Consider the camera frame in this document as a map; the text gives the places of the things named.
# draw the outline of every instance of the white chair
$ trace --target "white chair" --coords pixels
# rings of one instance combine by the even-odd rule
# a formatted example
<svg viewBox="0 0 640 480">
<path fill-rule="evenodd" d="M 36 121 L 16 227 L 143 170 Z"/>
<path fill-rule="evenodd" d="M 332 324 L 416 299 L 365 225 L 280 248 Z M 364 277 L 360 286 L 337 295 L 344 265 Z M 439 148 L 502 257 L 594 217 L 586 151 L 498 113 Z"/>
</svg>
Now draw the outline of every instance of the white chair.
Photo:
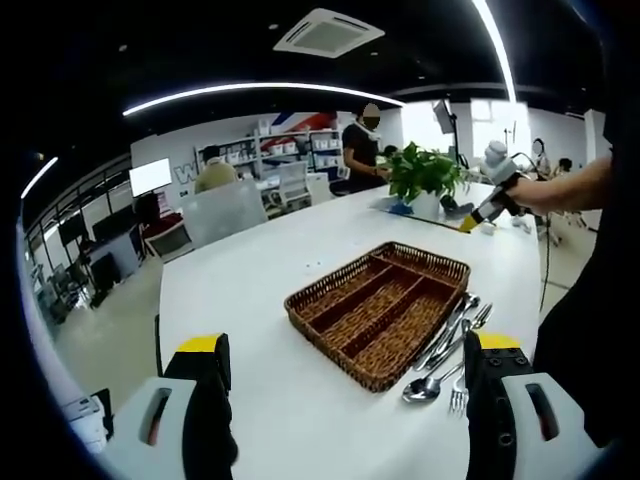
<svg viewBox="0 0 640 480">
<path fill-rule="evenodd" d="M 278 193 L 285 210 L 304 206 L 311 201 L 311 193 L 307 186 L 307 165 L 307 162 L 293 162 L 278 166 L 280 176 Z"/>
<path fill-rule="evenodd" d="M 185 222 L 175 224 L 164 232 L 144 239 L 149 250 L 164 263 L 170 262 L 193 250 Z"/>
<path fill-rule="evenodd" d="M 182 210 L 195 248 L 267 221 L 260 192 L 252 179 L 194 195 L 184 201 Z"/>
</svg>

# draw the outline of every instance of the man in black shirt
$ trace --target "man in black shirt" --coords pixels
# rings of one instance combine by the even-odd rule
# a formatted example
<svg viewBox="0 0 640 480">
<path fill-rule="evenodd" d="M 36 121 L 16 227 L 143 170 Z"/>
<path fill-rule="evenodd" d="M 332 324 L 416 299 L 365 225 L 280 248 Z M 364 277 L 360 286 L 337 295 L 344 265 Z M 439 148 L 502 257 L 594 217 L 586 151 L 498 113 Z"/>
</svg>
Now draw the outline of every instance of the man in black shirt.
<svg viewBox="0 0 640 480">
<path fill-rule="evenodd" d="M 520 180 L 509 191 L 537 213 L 603 209 L 593 254 L 540 326 L 533 362 L 582 407 L 585 429 L 599 446 L 628 434 L 637 409 L 623 401 L 635 388 L 630 373 L 636 361 L 633 305 L 640 266 L 640 53 L 635 45 L 618 40 L 605 51 L 610 101 L 604 136 L 611 154 L 549 182 Z"/>
<path fill-rule="evenodd" d="M 375 132 L 380 123 L 380 110 L 373 103 L 367 104 L 356 122 L 342 132 L 344 164 L 351 169 L 350 190 L 361 191 L 385 185 L 389 171 L 376 167 L 378 140 Z"/>
</svg>

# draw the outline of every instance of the white pot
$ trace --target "white pot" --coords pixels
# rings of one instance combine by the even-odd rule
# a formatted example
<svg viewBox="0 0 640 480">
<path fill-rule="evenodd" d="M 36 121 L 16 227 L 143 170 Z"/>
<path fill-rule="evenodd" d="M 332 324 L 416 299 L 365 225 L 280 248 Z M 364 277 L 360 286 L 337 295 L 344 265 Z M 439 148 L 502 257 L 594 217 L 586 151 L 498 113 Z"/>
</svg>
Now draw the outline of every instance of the white pot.
<svg viewBox="0 0 640 480">
<path fill-rule="evenodd" d="M 422 191 L 411 202 L 411 208 L 416 217 L 437 221 L 440 216 L 440 196 Z"/>
</svg>

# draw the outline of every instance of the ceiling light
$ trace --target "ceiling light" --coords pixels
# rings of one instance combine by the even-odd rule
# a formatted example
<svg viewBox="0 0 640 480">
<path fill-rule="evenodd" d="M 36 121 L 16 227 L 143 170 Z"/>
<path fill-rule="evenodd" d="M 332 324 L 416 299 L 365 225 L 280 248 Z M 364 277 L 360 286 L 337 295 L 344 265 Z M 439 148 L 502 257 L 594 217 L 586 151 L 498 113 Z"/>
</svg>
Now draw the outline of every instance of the ceiling light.
<svg viewBox="0 0 640 480">
<path fill-rule="evenodd" d="M 45 173 L 47 173 L 47 170 L 53 167 L 53 165 L 57 161 L 58 161 L 58 157 L 53 157 L 51 160 L 49 160 L 49 162 L 47 162 L 47 164 L 44 167 L 42 167 L 42 169 L 40 169 L 38 173 L 36 173 L 36 176 L 31 179 L 31 181 L 27 184 L 25 189 L 22 191 L 22 195 L 20 195 L 20 199 L 24 200 L 24 197 L 26 197 L 29 194 L 29 191 L 33 188 L 36 182 L 40 180 L 42 176 Z"/>
<path fill-rule="evenodd" d="M 174 95 L 168 95 L 166 97 L 157 98 L 135 107 L 129 108 L 122 112 L 123 116 L 128 116 L 133 113 L 140 112 L 150 107 L 160 105 L 162 103 L 171 102 L 180 98 L 193 97 L 195 95 L 202 95 L 204 93 L 219 93 L 229 92 L 233 90 L 251 90 L 256 88 L 298 88 L 302 90 L 319 90 L 322 92 L 334 92 L 344 93 L 346 95 L 354 95 L 356 97 L 369 98 L 371 100 L 378 100 L 380 102 L 390 103 L 398 107 L 404 107 L 406 104 L 393 98 L 383 97 L 380 95 L 374 95 L 373 93 L 361 92 L 359 90 L 351 90 L 349 88 L 333 87 L 331 85 L 314 85 L 311 83 L 290 83 L 290 82 L 263 82 L 263 83 L 235 83 L 230 85 L 217 85 L 215 87 L 198 88 L 196 90 L 189 90 L 182 93 L 176 93 Z"/>
<path fill-rule="evenodd" d="M 498 31 L 496 21 L 491 14 L 491 10 L 487 6 L 486 0 L 471 0 L 473 5 L 478 10 L 480 17 L 484 23 L 485 28 L 489 32 L 493 47 L 498 55 L 498 61 L 500 62 L 500 69 L 502 70 L 502 76 L 504 77 L 504 83 L 507 87 L 507 95 L 511 103 L 516 103 L 516 89 L 513 84 L 513 75 L 511 74 L 511 67 L 509 66 L 509 59 L 507 58 L 507 51 L 504 48 L 502 37 Z"/>
</svg>

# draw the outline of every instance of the white screen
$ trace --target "white screen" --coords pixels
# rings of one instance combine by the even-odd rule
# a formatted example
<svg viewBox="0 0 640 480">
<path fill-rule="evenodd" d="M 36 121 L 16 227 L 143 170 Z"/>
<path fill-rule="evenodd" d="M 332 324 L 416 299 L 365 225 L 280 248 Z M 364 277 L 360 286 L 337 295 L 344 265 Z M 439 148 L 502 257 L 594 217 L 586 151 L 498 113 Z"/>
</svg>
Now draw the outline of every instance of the white screen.
<svg viewBox="0 0 640 480">
<path fill-rule="evenodd" d="M 171 183 L 169 159 L 163 158 L 157 162 L 131 169 L 129 170 L 129 178 L 131 179 L 131 193 L 134 197 L 154 188 L 164 187 Z"/>
</svg>

